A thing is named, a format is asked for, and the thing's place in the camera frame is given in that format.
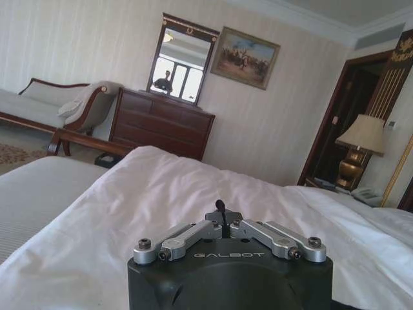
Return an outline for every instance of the chaise lounge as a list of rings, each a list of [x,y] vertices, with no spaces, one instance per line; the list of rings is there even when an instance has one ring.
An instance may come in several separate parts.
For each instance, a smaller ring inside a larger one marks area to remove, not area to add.
[[[64,128],[91,136],[107,117],[119,87],[108,81],[58,85],[32,78],[18,94],[0,90],[0,119],[52,134]],[[68,142],[63,149],[70,155]]]

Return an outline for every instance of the wooden mirror frame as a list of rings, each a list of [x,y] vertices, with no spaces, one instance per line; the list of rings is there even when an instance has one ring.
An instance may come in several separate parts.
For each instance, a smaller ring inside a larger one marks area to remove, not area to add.
[[[153,77],[154,77],[154,72],[155,72],[155,66],[156,66],[156,61],[159,57],[159,52],[161,51],[162,43],[163,43],[163,37],[165,35],[165,30],[166,28],[181,32],[182,34],[187,34],[193,37],[196,37],[198,39],[201,39],[203,41],[207,41],[210,43],[210,48],[208,51],[208,55],[205,60],[204,64],[204,70],[203,70],[203,75],[201,78],[201,82],[199,84],[198,88],[198,93],[196,94],[196,98],[194,102],[190,102],[187,100],[183,100],[181,98],[176,98],[174,96],[170,96],[167,94],[162,94],[160,92],[155,92],[150,89],[153,83]],[[164,13],[163,14],[163,21],[162,21],[162,28],[161,28],[161,33],[159,34],[159,40],[157,42],[156,46],[156,51],[154,55],[154,60],[152,62],[152,68],[150,69],[150,74],[149,74],[149,79],[148,79],[148,85],[146,86],[146,91],[151,93],[151,94],[157,94],[160,96],[165,96],[167,98],[170,98],[172,100],[178,101],[178,102],[183,102],[189,105],[197,106],[198,100],[199,100],[199,95],[202,90],[202,86],[205,80],[206,72],[208,70],[209,62],[212,57],[212,52],[214,51],[215,43],[218,40],[219,36],[219,31],[216,31],[214,29],[210,29],[204,26],[201,26],[199,24],[195,24],[190,21],[185,21],[184,19],[169,15]]]

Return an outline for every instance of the logo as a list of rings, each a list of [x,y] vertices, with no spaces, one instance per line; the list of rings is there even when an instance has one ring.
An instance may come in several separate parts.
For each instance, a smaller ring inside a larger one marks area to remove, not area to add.
[[[221,253],[196,253],[194,254],[194,257],[196,258],[208,258],[208,257],[222,257],[222,258],[235,258],[235,257],[254,257],[254,256],[258,256],[258,257],[262,257],[265,253],[228,253],[228,254],[221,254]]]

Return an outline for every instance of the wooden chair leg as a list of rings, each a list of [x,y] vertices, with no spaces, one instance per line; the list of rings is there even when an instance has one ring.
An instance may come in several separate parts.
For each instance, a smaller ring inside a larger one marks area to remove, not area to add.
[[[52,140],[50,141],[50,144],[47,148],[46,156],[57,156],[59,154],[60,144],[61,144],[60,134],[58,131],[56,131],[53,134]]]
[[[91,137],[92,134],[93,134],[93,128],[91,128],[91,129],[89,129],[89,130],[86,131],[86,135],[87,135],[87,136]]]
[[[70,142],[69,141],[63,141],[62,145],[63,145],[63,150],[65,152],[65,155],[70,156]]]

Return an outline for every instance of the air vent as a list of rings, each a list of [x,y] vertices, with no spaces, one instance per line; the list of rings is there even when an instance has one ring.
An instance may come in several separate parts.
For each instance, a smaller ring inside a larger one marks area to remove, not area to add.
[[[357,40],[356,47],[354,48],[354,50],[359,50],[360,48],[371,47],[372,45],[398,39],[400,37],[400,34],[403,32],[404,27],[405,24],[403,23],[376,32],[375,34],[370,34],[368,36],[361,37]]]

